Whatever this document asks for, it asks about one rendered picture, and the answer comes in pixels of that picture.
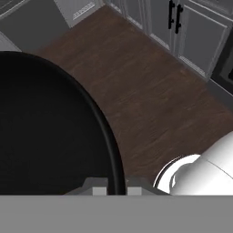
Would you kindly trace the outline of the large black round object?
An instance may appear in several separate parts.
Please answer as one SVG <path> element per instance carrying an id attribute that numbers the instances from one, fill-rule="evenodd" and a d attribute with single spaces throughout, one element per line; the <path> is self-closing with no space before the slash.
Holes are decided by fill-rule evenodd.
<path id="1" fill-rule="evenodd" d="M 60 66 L 0 52 L 0 196 L 64 195 L 102 178 L 126 192 L 117 141 L 103 111 Z"/>

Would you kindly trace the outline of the white rounded object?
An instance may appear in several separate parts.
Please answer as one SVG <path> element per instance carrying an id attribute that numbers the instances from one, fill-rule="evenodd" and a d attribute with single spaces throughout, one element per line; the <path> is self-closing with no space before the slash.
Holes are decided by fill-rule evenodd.
<path id="1" fill-rule="evenodd" d="M 233 131 L 202 154 L 166 163 L 153 187 L 172 196 L 233 196 Z"/>

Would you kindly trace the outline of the grey cabinet with vent panel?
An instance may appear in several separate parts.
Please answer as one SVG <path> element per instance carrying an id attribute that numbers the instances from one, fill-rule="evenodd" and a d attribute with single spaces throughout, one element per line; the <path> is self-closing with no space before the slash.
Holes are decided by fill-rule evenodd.
<path id="1" fill-rule="evenodd" d="M 0 51 L 35 52 L 103 5 L 103 0 L 0 0 Z"/>

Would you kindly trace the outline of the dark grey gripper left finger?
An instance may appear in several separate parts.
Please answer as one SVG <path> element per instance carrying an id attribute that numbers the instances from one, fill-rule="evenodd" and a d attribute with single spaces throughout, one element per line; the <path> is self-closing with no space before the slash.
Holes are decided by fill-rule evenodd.
<path id="1" fill-rule="evenodd" d="M 89 177 L 82 187 L 78 187 L 67 193 L 68 196 L 106 196 L 107 179 L 102 177 Z"/>

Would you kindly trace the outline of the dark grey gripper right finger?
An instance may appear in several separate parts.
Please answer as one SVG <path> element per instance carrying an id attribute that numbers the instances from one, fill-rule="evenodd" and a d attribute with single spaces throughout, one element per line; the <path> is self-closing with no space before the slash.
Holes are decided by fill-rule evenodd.
<path id="1" fill-rule="evenodd" d="M 166 192 L 153 187 L 144 177 L 127 177 L 126 188 L 128 196 L 167 196 Z"/>

